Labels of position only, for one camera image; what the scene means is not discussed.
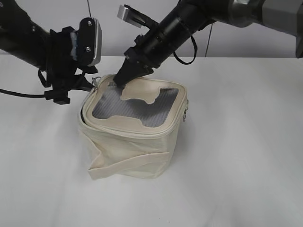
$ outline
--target bag handle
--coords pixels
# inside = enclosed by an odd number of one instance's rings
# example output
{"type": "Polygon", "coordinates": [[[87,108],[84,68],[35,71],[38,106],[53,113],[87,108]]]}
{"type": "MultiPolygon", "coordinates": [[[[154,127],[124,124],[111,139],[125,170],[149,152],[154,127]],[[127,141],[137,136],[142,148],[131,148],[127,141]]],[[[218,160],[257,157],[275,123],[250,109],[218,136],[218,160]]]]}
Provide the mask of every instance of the bag handle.
{"type": "Polygon", "coordinates": [[[126,170],[134,169],[137,167],[141,167],[150,163],[157,163],[157,162],[165,162],[169,161],[170,153],[163,152],[163,153],[152,153],[146,155],[140,155],[136,157],[132,157],[121,162],[114,163],[110,166],[94,168],[93,166],[98,163],[99,165],[104,163],[104,158],[102,155],[102,151],[97,148],[95,143],[87,137],[83,132],[81,132],[83,138],[89,143],[89,149],[94,154],[97,154],[96,158],[91,164],[89,169],[89,175],[93,180],[97,180],[100,178],[106,178],[112,176],[114,174],[121,173],[126,170]]]}

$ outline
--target black cable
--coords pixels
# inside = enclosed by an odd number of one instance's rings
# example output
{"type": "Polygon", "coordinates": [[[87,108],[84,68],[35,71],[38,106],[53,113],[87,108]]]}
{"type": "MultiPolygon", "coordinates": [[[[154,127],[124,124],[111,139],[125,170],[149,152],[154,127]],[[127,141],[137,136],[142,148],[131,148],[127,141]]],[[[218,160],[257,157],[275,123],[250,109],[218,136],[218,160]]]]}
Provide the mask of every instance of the black cable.
{"type": "Polygon", "coordinates": [[[87,0],[87,6],[89,7],[89,17],[91,17],[91,11],[90,11],[89,0],[87,0]]]}
{"type": "Polygon", "coordinates": [[[10,96],[23,97],[23,98],[45,98],[45,95],[28,95],[28,94],[13,92],[13,91],[7,91],[7,90],[3,90],[3,89],[0,89],[0,93],[10,95],[10,96]]]}
{"type": "Polygon", "coordinates": [[[206,52],[205,52],[205,57],[207,57],[207,53],[208,53],[208,48],[209,48],[209,44],[210,44],[210,40],[211,40],[211,37],[212,37],[212,32],[213,32],[213,23],[210,27],[210,32],[209,32],[209,37],[208,37],[208,41],[207,41],[207,47],[206,47],[206,52]]]}
{"type": "Polygon", "coordinates": [[[195,50],[194,58],[193,58],[193,60],[192,60],[191,62],[184,62],[184,61],[182,61],[182,60],[177,56],[176,52],[174,52],[174,57],[176,58],[176,60],[177,60],[178,62],[180,62],[181,64],[183,64],[183,65],[190,65],[190,64],[192,64],[192,63],[196,60],[197,53],[198,53],[198,45],[197,45],[197,43],[196,43],[196,41],[195,41],[195,38],[194,38],[193,36],[191,36],[191,41],[193,42],[193,46],[194,46],[194,50],[195,50]]]}

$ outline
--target metal bracket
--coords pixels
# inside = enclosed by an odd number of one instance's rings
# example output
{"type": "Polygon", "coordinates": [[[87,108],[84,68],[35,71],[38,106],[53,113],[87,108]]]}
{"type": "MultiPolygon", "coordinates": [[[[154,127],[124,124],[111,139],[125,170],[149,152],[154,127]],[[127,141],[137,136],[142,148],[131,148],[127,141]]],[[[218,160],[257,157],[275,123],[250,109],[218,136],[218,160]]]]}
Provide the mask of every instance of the metal bracket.
{"type": "Polygon", "coordinates": [[[120,6],[117,17],[138,28],[145,26],[152,29],[158,25],[158,22],[128,5],[120,6]]]}

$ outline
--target bag lid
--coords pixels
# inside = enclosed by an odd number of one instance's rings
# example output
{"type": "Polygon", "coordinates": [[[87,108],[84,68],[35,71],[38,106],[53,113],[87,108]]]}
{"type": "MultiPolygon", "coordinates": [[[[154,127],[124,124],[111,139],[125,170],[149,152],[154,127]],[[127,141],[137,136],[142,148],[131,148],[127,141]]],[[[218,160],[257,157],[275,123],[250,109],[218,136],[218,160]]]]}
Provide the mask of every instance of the bag lid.
{"type": "Polygon", "coordinates": [[[159,134],[174,129],[187,106],[180,84],[137,78],[117,87],[114,75],[105,77],[83,107],[87,125],[101,130],[159,134]]]}

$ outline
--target zipper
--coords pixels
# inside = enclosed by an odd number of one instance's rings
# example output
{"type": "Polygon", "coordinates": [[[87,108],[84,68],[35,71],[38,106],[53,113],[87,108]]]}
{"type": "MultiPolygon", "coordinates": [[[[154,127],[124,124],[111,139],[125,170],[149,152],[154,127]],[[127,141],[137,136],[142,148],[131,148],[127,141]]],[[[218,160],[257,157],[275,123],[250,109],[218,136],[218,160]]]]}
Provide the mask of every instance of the zipper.
{"type": "MultiPolygon", "coordinates": [[[[183,104],[183,106],[181,108],[184,111],[180,110],[177,119],[180,119],[182,116],[184,117],[184,113],[187,113],[188,104],[189,104],[189,101],[187,100],[186,104],[183,104]]],[[[170,127],[170,129],[171,128],[174,129],[178,123],[179,123],[179,120],[174,121],[174,123],[170,127]]],[[[102,130],[103,132],[111,133],[111,134],[114,134],[116,136],[127,137],[127,138],[132,138],[132,139],[145,139],[145,140],[158,139],[158,138],[161,138],[161,137],[163,137],[163,136],[172,132],[172,131],[166,130],[166,131],[163,131],[161,133],[156,133],[156,134],[139,134],[139,133],[133,133],[133,132],[125,132],[125,131],[121,131],[121,130],[113,130],[113,129],[105,127],[105,126],[99,126],[98,128],[92,128],[92,127],[90,127],[90,128],[94,129],[96,131],[102,130]]]]}
{"type": "MultiPolygon", "coordinates": [[[[111,76],[111,75],[108,75],[108,76],[102,78],[99,82],[97,82],[97,79],[99,79],[100,77],[93,78],[94,88],[92,89],[91,94],[88,96],[87,99],[92,97],[91,95],[94,94],[98,90],[98,87],[103,82],[103,80],[107,79],[107,77],[109,77],[109,76],[111,76]]],[[[186,114],[187,114],[187,111],[188,111],[188,105],[189,105],[189,100],[187,99],[187,101],[183,102],[181,110],[178,113],[177,119],[180,119],[183,116],[183,121],[185,121],[186,114]]],[[[179,123],[179,120],[175,120],[173,125],[170,128],[174,129],[178,123],[179,123]]],[[[161,138],[161,137],[163,137],[163,136],[165,136],[165,135],[167,135],[171,132],[171,131],[165,130],[161,133],[156,133],[156,134],[139,134],[139,133],[133,133],[133,132],[125,132],[125,131],[121,131],[121,130],[113,130],[113,129],[105,127],[105,126],[99,126],[98,128],[90,127],[90,129],[91,130],[93,129],[94,131],[95,130],[96,131],[102,130],[103,132],[111,133],[111,134],[114,134],[116,136],[128,137],[128,138],[132,138],[132,139],[149,139],[149,138],[146,138],[146,136],[151,136],[151,137],[154,136],[150,139],[158,139],[158,138],[161,138]]]]}

